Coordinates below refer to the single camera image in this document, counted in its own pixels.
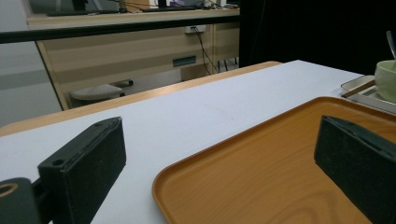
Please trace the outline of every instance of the table surface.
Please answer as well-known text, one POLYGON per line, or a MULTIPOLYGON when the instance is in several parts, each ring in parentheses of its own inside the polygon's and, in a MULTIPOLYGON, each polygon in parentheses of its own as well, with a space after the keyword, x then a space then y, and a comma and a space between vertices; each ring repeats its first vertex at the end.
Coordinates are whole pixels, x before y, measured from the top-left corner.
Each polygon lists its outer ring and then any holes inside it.
POLYGON ((0 179, 36 180, 37 165, 51 153, 91 124, 120 116, 127 165, 92 223, 164 223, 151 195, 152 182, 163 168, 314 98, 340 97, 340 86, 360 76, 301 61, 268 67, 275 64, 253 65, 3 127, 0 179))

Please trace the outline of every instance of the floor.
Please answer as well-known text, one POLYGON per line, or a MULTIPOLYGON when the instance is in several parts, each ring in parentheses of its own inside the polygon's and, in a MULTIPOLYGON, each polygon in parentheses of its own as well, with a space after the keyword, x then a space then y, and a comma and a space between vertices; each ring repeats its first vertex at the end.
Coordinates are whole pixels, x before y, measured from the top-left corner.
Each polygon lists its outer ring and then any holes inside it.
MULTIPOLYGON (((217 66, 218 66, 217 70, 220 73, 236 69, 239 67, 238 58, 218 62, 217 66)), ((130 95, 141 91, 148 91, 148 90, 153 90, 156 88, 176 84, 181 81, 182 80, 181 80, 180 70, 174 70, 160 74, 154 74, 151 76, 136 78, 133 80, 134 84, 132 86, 129 85, 128 81, 113 83, 112 85, 122 88, 125 95, 130 95)), ((91 105, 94 103, 102 102, 104 100, 81 101, 81 100, 72 99, 72 105, 73 107, 79 107, 83 105, 91 105)))

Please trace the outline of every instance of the white table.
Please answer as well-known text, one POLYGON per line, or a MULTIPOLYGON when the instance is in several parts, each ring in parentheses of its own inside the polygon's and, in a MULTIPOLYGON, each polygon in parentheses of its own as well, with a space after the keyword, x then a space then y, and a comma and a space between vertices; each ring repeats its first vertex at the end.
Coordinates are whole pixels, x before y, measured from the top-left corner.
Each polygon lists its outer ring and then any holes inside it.
POLYGON ((166 166, 319 96, 359 74, 301 61, 230 77, 0 138, 0 180, 37 165, 91 124, 121 116, 127 164, 92 223, 165 223, 151 196, 166 166))

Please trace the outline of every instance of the black wall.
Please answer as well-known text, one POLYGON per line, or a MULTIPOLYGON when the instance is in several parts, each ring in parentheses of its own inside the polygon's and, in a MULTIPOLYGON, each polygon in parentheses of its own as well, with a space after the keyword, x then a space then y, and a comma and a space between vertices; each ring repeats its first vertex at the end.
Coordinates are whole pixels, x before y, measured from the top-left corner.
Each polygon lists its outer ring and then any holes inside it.
POLYGON ((396 35, 396 0, 242 0, 240 65, 303 60, 371 75, 393 58, 387 30, 396 35))

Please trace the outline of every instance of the white wall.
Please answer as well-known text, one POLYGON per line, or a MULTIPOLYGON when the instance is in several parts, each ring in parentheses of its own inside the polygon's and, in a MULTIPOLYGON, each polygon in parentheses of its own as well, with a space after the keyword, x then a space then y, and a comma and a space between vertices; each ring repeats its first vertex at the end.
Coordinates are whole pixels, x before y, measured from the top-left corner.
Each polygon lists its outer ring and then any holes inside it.
MULTIPOLYGON (((19 0, 1 0, 0 32, 27 30, 19 0)), ((0 44, 0 126, 61 111, 35 44, 0 44)))

